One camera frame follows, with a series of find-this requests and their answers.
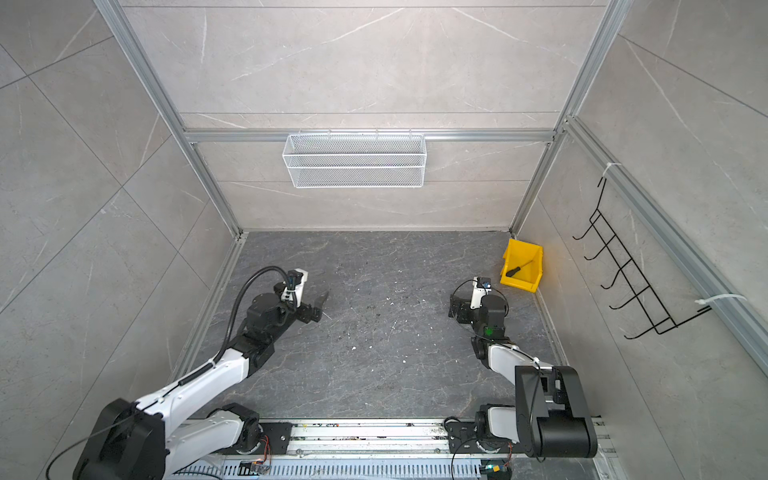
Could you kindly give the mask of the black screwdriver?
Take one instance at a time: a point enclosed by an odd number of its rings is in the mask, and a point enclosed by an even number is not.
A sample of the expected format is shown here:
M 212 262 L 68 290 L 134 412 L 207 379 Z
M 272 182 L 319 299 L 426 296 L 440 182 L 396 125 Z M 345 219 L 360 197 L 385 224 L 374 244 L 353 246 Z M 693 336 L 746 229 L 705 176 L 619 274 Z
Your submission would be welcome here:
M 521 271 L 523 268 L 527 267 L 527 266 L 528 266 L 529 264 L 531 264 L 531 263 L 532 263 L 532 260 L 529 260 L 528 262 L 524 263 L 523 265 L 520 265 L 520 266 L 514 267 L 514 268 L 512 268 L 511 270 L 507 271 L 507 272 L 505 273 L 505 276 L 506 276 L 507 278 L 512 278 L 512 277 L 514 277 L 514 276 L 515 276 L 517 273 L 519 273 L 519 272 L 520 272 L 520 271 Z

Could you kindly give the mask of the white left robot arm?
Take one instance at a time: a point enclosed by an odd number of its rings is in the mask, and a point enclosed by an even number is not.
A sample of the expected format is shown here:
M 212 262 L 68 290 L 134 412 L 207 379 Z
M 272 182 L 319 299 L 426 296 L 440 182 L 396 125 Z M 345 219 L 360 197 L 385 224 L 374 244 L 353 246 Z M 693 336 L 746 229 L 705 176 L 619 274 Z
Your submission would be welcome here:
M 275 293 L 256 296 L 220 359 L 210 359 L 135 401 L 119 398 L 105 406 L 85 441 L 73 478 L 164 479 L 221 449 L 254 451 L 263 435 L 255 411 L 228 404 L 206 419 L 192 416 L 263 367 L 276 340 L 294 322 L 320 321 L 327 298 L 322 294 L 315 304 L 301 304 L 290 312 Z

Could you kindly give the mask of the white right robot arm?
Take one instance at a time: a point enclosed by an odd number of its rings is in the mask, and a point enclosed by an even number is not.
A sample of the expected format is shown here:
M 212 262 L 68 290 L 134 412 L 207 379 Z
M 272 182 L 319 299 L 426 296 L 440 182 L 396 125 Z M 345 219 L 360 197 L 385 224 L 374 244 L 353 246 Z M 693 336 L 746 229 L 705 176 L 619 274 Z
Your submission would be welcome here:
M 471 328 L 476 358 L 515 389 L 512 405 L 482 405 L 468 433 L 459 431 L 457 420 L 446 420 L 449 438 L 461 442 L 451 451 L 507 446 L 535 459 L 595 457 L 598 436 L 578 372 L 523 352 L 506 335 L 507 313 L 508 303 L 497 294 L 449 297 L 448 316 Z

